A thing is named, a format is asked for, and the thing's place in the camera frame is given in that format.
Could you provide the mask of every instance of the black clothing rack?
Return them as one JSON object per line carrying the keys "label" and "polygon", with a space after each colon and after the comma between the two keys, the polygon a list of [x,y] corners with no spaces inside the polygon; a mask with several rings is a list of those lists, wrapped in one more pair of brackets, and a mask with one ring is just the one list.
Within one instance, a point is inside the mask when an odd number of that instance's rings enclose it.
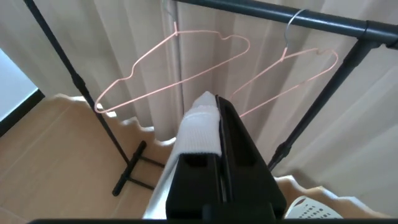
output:
{"label": "black clothing rack", "polygon": [[[292,7],[279,6],[275,4],[268,4],[264,2],[249,1],[249,0],[175,0],[180,2],[186,2],[190,4],[196,4],[199,6],[211,7],[214,9],[221,9],[224,11],[235,12],[245,14],[248,16],[260,17],[263,19],[269,19],[272,21],[288,23],[289,19],[299,10]],[[56,37],[52,33],[50,27],[46,23],[45,19],[37,9],[34,0],[24,0],[27,7],[39,23],[44,34],[49,39],[53,48],[57,52],[63,64],[68,69],[73,83],[79,89],[80,93],[85,97],[86,101],[94,111],[94,101],[90,96],[90,93],[85,85],[84,80],[77,74],[73,68],[68,57],[63,51],[62,47],[58,43]],[[268,164],[269,170],[272,170],[287,154],[290,152],[293,143],[303,133],[305,128],[310,124],[312,119],[316,117],[318,112],[327,103],[329,98],[334,94],[338,87],[344,82],[347,76],[357,67],[367,54],[375,48],[380,47],[384,44],[387,48],[398,50],[398,26],[392,24],[385,24],[376,21],[361,21],[357,19],[350,19],[340,16],[332,16],[329,14],[312,12],[309,10],[300,13],[292,22],[292,24],[311,29],[323,30],[332,32],[335,34],[347,35],[355,37],[358,41],[355,43],[349,54],[344,58],[343,63],[340,65],[336,73],[332,76],[330,81],[324,87],[322,92],[318,95],[316,100],[313,102],[311,107],[305,113],[304,117],[300,120],[299,124],[292,131],[290,136],[282,144],[278,146],[274,156]],[[145,143],[140,144],[136,153],[134,153],[132,159],[128,159],[124,153],[111,129],[107,125],[106,121],[101,114],[95,113],[98,120],[106,130],[112,142],[116,146],[120,155],[126,161],[127,167],[123,172],[118,184],[113,190],[113,195],[117,196],[124,183],[127,180],[133,181],[143,187],[153,189],[138,180],[130,178],[130,173],[133,170],[139,159],[143,159],[147,162],[151,162],[157,166],[163,166],[156,161],[141,156]]]}

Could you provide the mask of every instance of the pink hanger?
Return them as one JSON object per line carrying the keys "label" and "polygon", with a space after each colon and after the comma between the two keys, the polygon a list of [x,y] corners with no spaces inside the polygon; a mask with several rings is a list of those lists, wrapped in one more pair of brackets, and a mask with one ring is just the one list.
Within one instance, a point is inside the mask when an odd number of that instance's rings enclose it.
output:
{"label": "pink hanger", "polygon": [[250,109],[250,110],[248,110],[248,111],[246,111],[246,112],[244,112],[243,114],[239,115],[240,118],[242,118],[243,116],[245,116],[245,115],[247,115],[247,114],[249,114],[249,113],[255,111],[256,109],[258,109],[258,108],[260,108],[260,107],[266,105],[267,103],[271,102],[272,100],[275,100],[276,98],[278,98],[278,97],[280,97],[280,96],[282,96],[282,95],[284,95],[284,94],[286,94],[286,93],[288,93],[288,92],[290,92],[290,91],[292,91],[292,90],[298,88],[299,86],[303,85],[304,83],[309,82],[309,81],[311,81],[311,80],[314,80],[314,79],[318,78],[319,76],[325,74],[326,72],[329,72],[329,71],[337,64],[337,61],[338,61],[338,54],[337,54],[333,49],[326,49],[326,50],[322,50],[322,51],[321,51],[321,50],[318,49],[318,48],[312,48],[312,49],[303,50],[303,51],[300,51],[300,52],[297,52],[297,53],[290,54],[290,55],[286,56],[286,51],[287,51],[287,48],[288,48],[288,46],[289,46],[289,41],[287,40],[287,34],[286,34],[286,33],[287,33],[288,29],[289,29],[289,25],[292,23],[292,21],[294,20],[294,18],[295,18],[298,14],[300,14],[302,11],[304,11],[304,10],[305,10],[305,9],[299,10],[296,14],[294,14],[294,16],[293,16],[293,17],[290,19],[290,21],[287,23],[286,30],[285,30],[285,35],[284,35],[285,41],[286,41],[286,47],[285,47],[285,49],[284,49],[284,51],[283,51],[282,56],[280,57],[280,59],[279,59],[278,61],[274,62],[272,65],[270,65],[270,66],[267,67],[266,69],[264,69],[262,72],[260,72],[260,73],[259,73],[258,75],[256,75],[254,78],[250,79],[248,82],[246,82],[245,84],[243,84],[243,86],[239,87],[235,92],[232,93],[232,95],[230,96],[229,100],[231,101],[231,100],[232,100],[232,97],[233,97],[237,92],[241,91],[245,86],[247,86],[248,84],[250,84],[251,82],[253,82],[255,79],[259,78],[261,75],[263,75],[263,74],[265,74],[266,72],[268,72],[270,69],[272,69],[273,67],[275,67],[277,64],[282,63],[285,59],[292,58],[292,57],[296,57],[296,56],[299,56],[299,55],[302,55],[302,54],[305,54],[305,53],[309,53],[309,52],[316,51],[318,55],[323,54],[323,53],[325,53],[325,52],[331,52],[331,53],[333,53],[333,55],[336,56],[335,62],[333,63],[333,65],[332,65],[331,67],[329,67],[328,69],[326,69],[326,70],[324,70],[324,71],[318,73],[317,75],[313,76],[312,78],[309,78],[309,79],[307,79],[307,80],[304,80],[304,81],[300,82],[299,84],[293,86],[292,88],[289,88],[288,90],[285,90],[285,91],[283,91],[282,93],[279,93],[278,95],[272,97],[271,99],[269,99],[269,100],[267,100],[267,101],[265,101],[265,102],[263,102],[263,103],[261,103],[261,104],[255,106],[254,108],[252,108],[252,109]]}
{"label": "pink hanger", "polygon": [[[218,34],[218,37],[219,37],[221,40],[228,40],[228,39],[231,38],[231,37],[237,37],[237,38],[240,38],[240,39],[245,40],[245,41],[248,43],[248,47],[247,47],[247,49],[246,49],[245,51],[241,52],[240,54],[235,55],[234,57],[231,57],[230,59],[225,60],[224,62],[221,62],[221,63],[219,63],[219,64],[217,64],[217,65],[215,65],[215,66],[213,66],[213,67],[211,67],[211,68],[209,68],[209,69],[207,69],[207,70],[205,70],[205,71],[203,71],[203,72],[200,72],[200,73],[198,73],[198,74],[196,74],[196,75],[194,75],[194,76],[192,76],[192,77],[190,77],[190,78],[186,78],[186,79],[184,79],[184,80],[182,80],[182,81],[179,81],[179,82],[173,83],[173,84],[171,84],[171,85],[165,86],[165,87],[160,88],[160,89],[158,89],[158,90],[152,91],[152,92],[147,93],[147,94],[142,95],[142,96],[139,96],[139,97],[137,97],[137,98],[135,98],[135,99],[129,100],[129,101],[124,102],[124,103],[121,103],[121,104],[119,104],[119,105],[117,105],[117,106],[114,106],[114,107],[112,107],[112,108],[109,108],[109,109],[106,109],[106,110],[101,110],[101,111],[98,110],[97,105],[98,105],[98,103],[100,102],[100,100],[102,99],[102,97],[104,97],[104,95],[105,95],[113,86],[115,86],[115,84],[117,84],[118,82],[123,81],[123,80],[128,80],[128,79],[130,79],[130,78],[133,76],[133,74],[134,74],[134,69],[135,69],[136,65],[137,65],[142,59],[144,59],[146,56],[148,56],[150,53],[152,53],[155,49],[157,49],[157,48],[160,47],[161,45],[165,44],[167,41],[169,41],[169,40],[170,40],[172,37],[174,37],[174,36],[178,36],[179,34],[196,34],[196,33],[212,33],[212,34]],[[107,113],[107,112],[110,112],[110,111],[112,111],[112,110],[115,110],[116,108],[119,108],[119,107],[121,107],[121,106],[124,106],[124,105],[126,105],[126,104],[133,103],[133,102],[135,102],[135,101],[137,101],[137,100],[140,100],[140,99],[145,98],[145,97],[147,97],[147,96],[151,96],[151,95],[153,95],[153,94],[155,94],[155,93],[158,93],[158,92],[160,92],[160,91],[166,90],[166,89],[171,88],[171,87],[173,87],[173,86],[176,86],[176,85],[178,85],[178,84],[185,83],[185,82],[187,82],[187,81],[189,81],[189,80],[192,80],[192,79],[194,79],[194,78],[196,78],[196,77],[199,77],[200,75],[205,74],[206,72],[209,72],[209,71],[212,70],[212,69],[215,69],[215,68],[217,68],[217,67],[220,67],[220,66],[224,65],[225,63],[230,62],[230,61],[232,61],[232,60],[234,60],[234,59],[236,59],[236,58],[238,58],[238,57],[244,55],[247,51],[249,51],[249,49],[250,49],[250,41],[249,41],[249,39],[247,39],[247,38],[245,38],[245,37],[242,37],[242,36],[240,36],[240,35],[235,35],[235,34],[233,34],[233,35],[229,35],[229,36],[227,36],[227,37],[223,37],[223,36],[221,35],[220,32],[213,31],[213,30],[186,30],[186,31],[178,31],[178,29],[177,29],[177,23],[176,23],[176,21],[174,20],[174,33],[173,33],[172,35],[168,36],[166,39],[164,39],[164,40],[163,40],[162,42],[160,42],[159,44],[157,44],[154,48],[150,49],[150,50],[149,50],[147,53],[145,53],[143,56],[141,56],[141,57],[134,63],[134,65],[132,66],[131,74],[130,74],[128,77],[126,77],[126,78],[119,78],[119,79],[117,79],[116,81],[114,81],[109,87],[107,87],[107,89],[105,89],[105,91],[102,92],[102,93],[100,94],[100,96],[98,97],[98,99],[95,101],[94,110],[95,110],[97,113]]]}

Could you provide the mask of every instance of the beige curtain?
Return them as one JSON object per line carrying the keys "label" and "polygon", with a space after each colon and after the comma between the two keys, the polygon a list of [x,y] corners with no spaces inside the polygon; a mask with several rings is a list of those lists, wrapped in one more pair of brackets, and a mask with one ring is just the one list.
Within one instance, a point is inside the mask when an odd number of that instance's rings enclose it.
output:
{"label": "beige curtain", "polygon": [[[274,4],[398,24],[396,0],[268,0]],[[160,0],[36,0],[93,98],[173,31]],[[137,116],[154,126],[157,139],[175,136],[195,98],[208,90],[229,97],[240,85],[277,60],[285,24],[168,1],[180,30],[211,29],[239,34],[252,47],[244,56],[171,90],[116,110],[120,120]],[[355,39],[292,26],[290,49],[334,48],[340,58]],[[22,0],[0,7],[0,47],[47,95],[79,95],[70,76]],[[182,35],[139,64],[132,80],[119,84],[102,101],[105,108],[190,77],[232,57],[245,45],[211,34]],[[398,51],[373,50],[333,95],[294,144],[274,175],[295,174],[340,196],[355,196],[372,209],[398,215]],[[287,60],[232,100],[242,113],[329,67],[331,55]],[[268,161],[330,79],[332,72],[247,115],[243,121]]]}

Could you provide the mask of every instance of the wooden floor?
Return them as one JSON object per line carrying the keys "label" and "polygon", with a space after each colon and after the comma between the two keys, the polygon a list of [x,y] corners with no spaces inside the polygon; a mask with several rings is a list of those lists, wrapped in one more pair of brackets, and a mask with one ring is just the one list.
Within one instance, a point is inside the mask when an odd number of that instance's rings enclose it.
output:
{"label": "wooden floor", "polygon": [[[136,120],[107,118],[129,157],[141,140],[144,155],[165,163],[170,144],[159,143]],[[37,218],[140,218],[152,192],[127,183],[111,191],[126,164],[82,101],[44,99],[0,138],[0,223]],[[132,176],[155,185],[160,167],[140,161]]]}

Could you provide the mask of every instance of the metal hook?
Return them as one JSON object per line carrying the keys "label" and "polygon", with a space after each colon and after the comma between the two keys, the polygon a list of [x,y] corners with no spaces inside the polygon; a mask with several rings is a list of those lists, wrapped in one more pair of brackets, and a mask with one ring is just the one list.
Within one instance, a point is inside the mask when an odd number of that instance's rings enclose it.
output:
{"label": "metal hook", "polygon": [[166,1],[162,0],[162,5],[163,5],[163,9],[172,17],[172,19],[174,21],[176,21],[173,14],[169,10],[167,10]]}
{"label": "metal hook", "polygon": [[285,29],[285,34],[284,34],[285,42],[286,42],[286,49],[289,46],[289,40],[287,39],[287,31],[289,30],[289,26],[293,22],[294,18],[296,18],[296,16],[299,15],[304,10],[306,10],[306,9],[301,9],[298,12],[296,12],[296,14],[294,14],[293,17],[290,19],[290,21],[287,23],[287,26],[286,26],[286,29]]}

